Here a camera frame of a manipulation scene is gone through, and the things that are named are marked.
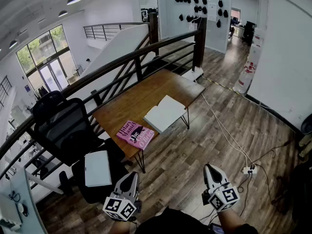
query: staircase railing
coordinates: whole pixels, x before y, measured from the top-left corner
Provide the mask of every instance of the staircase railing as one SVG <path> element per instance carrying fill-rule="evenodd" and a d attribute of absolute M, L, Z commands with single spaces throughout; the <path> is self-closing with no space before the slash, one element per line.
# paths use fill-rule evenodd
<path fill-rule="evenodd" d="M 87 38 L 111 40 L 126 25 L 149 24 L 148 22 L 115 22 L 84 26 Z"/>
<path fill-rule="evenodd" d="M 158 19 L 157 19 L 157 13 L 150 13 L 149 14 L 149 19 L 150 19 L 150 23 L 144 23 L 144 24 L 148 24 L 149 25 L 149 32 L 148 34 L 144 37 L 144 39 L 139 43 L 139 45 L 136 47 L 135 50 L 140 49 L 143 45 L 144 47 L 148 46 L 149 44 L 152 43 L 156 43 L 158 42 Z M 159 54 L 159 50 L 156 49 L 155 54 L 158 55 Z M 143 62 L 143 60 L 145 59 L 145 57 L 147 56 L 147 54 L 145 54 L 143 57 L 140 58 L 140 62 Z M 122 74 L 122 72 L 125 70 L 125 68 L 128 66 L 128 68 L 126 69 L 124 75 L 128 74 L 131 69 L 134 66 L 135 61 L 130 61 L 126 64 L 124 64 L 122 66 L 122 68 L 119 70 L 119 72 L 117 73 L 116 77 L 113 79 L 116 80 L 120 77 L 120 75 Z M 106 92 L 97 99 L 97 105 L 100 105 L 101 103 L 103 103 L 103 101 L 105 101 L 106 97 L 108 96 L 108 94 L 110 93 L 110 91 L 112 91 L 112 93 L 108 96 L 108 99 L 110 99 L 111 97 L 114 96 L 114 94 L 116 93 L 116 91 L 118 90 L 119 86 L 123 83 L 123 86 L 120 88 L 120 91 L 124 89 L 124 87 L 127 85 L 127 83 L 129 82 L 131 76 L 129 76 L 125 81 L 121 80 L 120 82 L 118 82 L 115 87 L 111 87 L 111 89 L 107 89 Z M 95 132 L 97 133 L 98 130 L 100 129 L 100 126 L 95 125 L 94 122 L 94 117 L 91 116 L 90 118 L 90 123 L 91 126 L 93 127 L 93 129 L 95 129 Z"/>
<path fill-rule="evenodd" d="M 153 43 L 149 46 L 137 49 L 129 54 L 126 54 L 110 63 L 107 63 L 106 65 L 98 68 L 97 70 L 95 70 L 94 72 L 82 77 L 80 80 L 76 81 L 74 84 L 68 86 L 66 89 L 64 89 L 62 91 L 62 94 L 65 98 L 69 97 L 70 95 L 72 95 L 73 93 L 77 92 L 78 90 L 82 89 L 83 87 L 85 87 L 86 85 L 90 84 L 91 82 L 95 81 L 96 79 L 98 79 L 99 77 L 109 73 L 110 71 L 121 67 L 131 61 L 134 61 L 134 70 L 129 71 L 128 73 L 122 75 L 121 77 L 118 77 L 117 79 L 113 80 L 110 84 L 104 86 L 103 88 L 101 88 L 98 91 L 95 91 L 93 93 L 91 93 L 91 95 L 89 97 L 87 97 L 85 100 L 83 100 L 83 102 L 86 104 L 87 102 L 94 100 L 95 102 L 97 102 L 97 107 L 95 107 L 93 110 L 91 110 L 88 113 L 88 117 L 90 117 L 96 110 L 98 110 L 100 107 L 102 107 L 103 105 L 105 105 L 106 103 L 108 103 L 109 101 L 113 100 L 114 98 L 118 97 L 120 94 L 122 94 L 123 92 L 125 92 L 126 90 L 130 89 L 131 87 L 135 86 L 136 84 L 138 84 L 139 82 L 141 82 L 142 80 L 146 79 L 147 77 L 153 75 L 154 73 L 158 72 L 159 70 L 166 68 L 168 66 L 168 64 L 170 63 L 174 63 L 177 62 L 178 60 L 184 58 L 185 56 L 194 53 L 193 57 L 190 60 L 187 60 L 186 62 L 180 64 L 178 67 L 182 67 L 185 66 L 186 63 L 189 62 L 193 62 L 192 67 L 191 68 L 195 68 L 195 66 L 200 67 L 202 65 L 203 62 L 203 53 L 204 53 L 204 47 L 205 47 L 205 36 L 206 36 L 206 19 L 202 18 L 201 23 L 197 26 L 197 30 L 192 31 L 192 32 L 188 32 L 173 38 L 168 38 L 165 40 L 161 40 L 159 42 Z M 184 44 L 183 46 L 172 50 L 162 56 L 157 56 L 156 58 L 154 58 L 152 61 L 142 65 L 140 62 L 140 58 L 142 56 L 147 55 L 149 52 L 156 52 L 159 50 L 159 48 L 167 46 L 169 44 L 178 42 L 180 40 L 184 40 L 187 39 L 189 37 L 195 37 L 194 42 L 191 43 L 187 43 Z M 153 64 L 154 62 L 159 61 L 160 59 L 165 58 L 168 55 L 171 55 L 173 53 L 176 53 L 177 51 L 180 51 L 188 46 L 194 45 L 194 50 L 188 52 L 186 55 L 183 55 L 181 57 L 176 58 L 175 60 L 172 60 L 170 63 L 165 64 L 157 69 L 155 69 L 154 71 L 152 71 L 151 73 L 147 74 L 147 75 L 143 75 L 142 74 L 142 69 L 145 67 L 148 67 L 150 64 Z M 99 95 L 102 94 L 103 92 L 106 92 L 107 90 L 111 89 L 114 85 L 118 84 L 119 82 L 123 81 L 124 79 L 127 79 L 129 77 L 131 77 L 133 74 L 136 74 L 137 76 L 137 82 L 133 83 L 132 85 L 124 88 L 124 86 L 119 90 L 118 93 L 116 93 L 115 95 L 111 96 L 109 99 L 105 100 L 104 102 L 100 101 L 100 97 Z M 8 150 L 11 148 L 11 146 L 25 133 L 27 132 L 32 139 L 29 141 L 29 144 L 23 148 L 18 155 L 16 155 L 16 157 L 9 163 L 9 165 L 4 169 L 4 171 L 2 171 L 2 173 L 0 174 L 0 179 L 2 179 L 6 173 L 9 171 L 9 169 L 14 165 L 15 162 L 18 161 L 18 159 L 32 146 L 34 145 L 36 142 L 38 142 L 40 144 L 40 138 L 36 136 L 35 132 L 33 131 L 33 125 L 35 124 L 35 120 L 33 118 L 33 116 L 30 116 L 26 121 L 24 121 L 12 134 L 11 136 L 4 142 L 4 144 L 0 147 L 0 159 L 4 157 L 4 155 L 8 152 Z M 98 125 L 98 122 L 94 122 L 92 123 L 92 126 L 95 127 Z M 104 130 L 100 130 L 99 132 L 97 132 L 97 136 L 99 136 L 100 134 L 102 134 L 104 132 Z M 46 152 L 48 150 L 46 149 L 42 149 L 41 151 L 39 151 L 33 158 L 31 158 L 27 164 L 25 165 L 25 168 L 27 168 L 30 164 L 32 164 L 36 159 L 38 159 L 44 152 Z M 33 175 L 36 175 L 41 168 L 43 168 L 46 164 L 48 164 L 49 162 L 51 162 L 54 159 L 54 157 L 51 157 L 49 159 L 47 159 L 40 167 L 38 167 L 34 172 Z M 48 173 L 46 173 L 44 176 L 41 177 L 41 180 L 44 180 L 46 177 L 48 177 L 52 172 L 54 172 L 57 168 L 59 168 L 63 163 L 60 162 L 57 165 L 55 165 L 51 170 L 49 170 Z"/>

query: hairpin leg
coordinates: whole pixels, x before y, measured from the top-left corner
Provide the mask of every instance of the hairpin leg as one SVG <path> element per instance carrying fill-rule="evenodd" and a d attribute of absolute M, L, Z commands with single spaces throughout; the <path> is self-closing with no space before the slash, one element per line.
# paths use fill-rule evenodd
<path fill-rule="evenodd" d="M 187 121 L 184 115 L 181 116 L 181 119 L 183 120 L 184 124 L 187 126 L 187 129 L 189 129 L 190 128 L 189 108 L 187 108 Z"/>
<path fill-rule="evenodd" d="M 138 164 L 139 167 L 141 168 L 142 172 L 143 172 L 143 173 L 146 173 L 146 172 L 145 172 L 145 164 L 144 164 L 144 154 L 143 154 L 144 152 L 143 152 L 143 150 L 141 150 L 141 152 L 142 152 L 142 159 L 141 159 L 141 156 L 140 156 L 140 152 L 137 153 L 140 162 L 138 161 L 138 159 L 137 159 L 136 156 L 135 156 L 135 158 L 136 158 L 137 164 Z"/>

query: pink book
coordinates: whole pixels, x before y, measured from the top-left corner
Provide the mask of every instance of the pink book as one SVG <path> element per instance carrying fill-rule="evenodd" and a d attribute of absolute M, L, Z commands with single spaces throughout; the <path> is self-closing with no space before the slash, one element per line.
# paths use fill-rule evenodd
<path fill-rule="evenodd" d="M 153 130 L 129 120 L 116 135 L 127 143 L 144 150 L 152 140 L 154 134 Z"/>

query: wooden floor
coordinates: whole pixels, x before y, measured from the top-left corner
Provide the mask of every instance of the wooden floor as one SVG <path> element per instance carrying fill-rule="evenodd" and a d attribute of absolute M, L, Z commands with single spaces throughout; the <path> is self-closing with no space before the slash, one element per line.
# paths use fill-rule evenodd
<path fill-rule="evenodd" d="M 167 46 L 160 53 L 182 44 L 178 42 Z M 232 87 L 248 52 L 248 46 L 237 38 L 229 42 L 226 55 L 206 49 L 202 66 L 204 76 Z M 205 98 L 252 160 L 293 138 L 293 131 L 263 108 L 203 78 L 198 83 L 207 88 Z M 190 123 L 191 128 L 187 130 L 182 120 L 178 120 L 150 143 L 144 151 L 146 174 L 140 172 L 135 160 L 129 169 L 140 172 L 139 197 L 143 201 L 143 208 L 138 215 L 139 223 L 167 206 L 184 210 L 197 219 L 208 215 L 212 208 L 203 206 L 201 200 L 201 193 L 205 190 L 203 166 L 206 163 L 224 170 L 233 185 L 238 186 L 245 179 L 241 172 L 245 166 L 244 156 L 229 146 L 202 97 L 190 106 Z M 274 159 L 271 153 L 257 163 L 266 169 L 274 198 L 281 188 L 276 177 L 288 178 L 290 171 L 298 164 L 294 142 L 277 149 Z M 241 200 L 234 207 L 238 214 L 244 207 L 246 186 L 247 183 L 244 184 L 244 193 L 240 195 Z M 113 222 L 101 208 L 99 203 L 86 203 L 77 188 L 72 197 L 51 195 L 38 204 L 41 218 L 50 234 L 107 233 Z M 293 228 L 291 212 L 282 215 L 270 204 L 266 177 L 261 169 L 249 184 L 247 205 L 242 217 L 260 234 L 290 233 Z M 210 217 L 203 220 L 205 224 L 209 221 Z"/>

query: computer monitor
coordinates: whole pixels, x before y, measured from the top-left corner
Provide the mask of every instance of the computer monitor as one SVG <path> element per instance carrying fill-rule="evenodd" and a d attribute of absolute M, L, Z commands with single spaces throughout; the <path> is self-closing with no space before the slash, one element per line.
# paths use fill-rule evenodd
<path fill-rule="evenodd" d="M 234 24 L 238 24 L 238 18 L 236 17 L 231 17 L 231 24 L 234 25 Z"/>
<path fill-rule="evenodd" d="M 247 21 L 246 24 L 251 24 L 251 25 L 254 26 L 255 28 L 256 28 L 256 26 L 257 26 L 255 23 L 253 23 L 253 22 L 251 22 L 251 21 Z"/>
<path fill-rule="evenodd" d="M 144 17 L 147 16 L 147 10 L 142 10 L 142 11 L 141 11 L 141 14 L 142 14 L 142 16 L 144 16 Z"/>

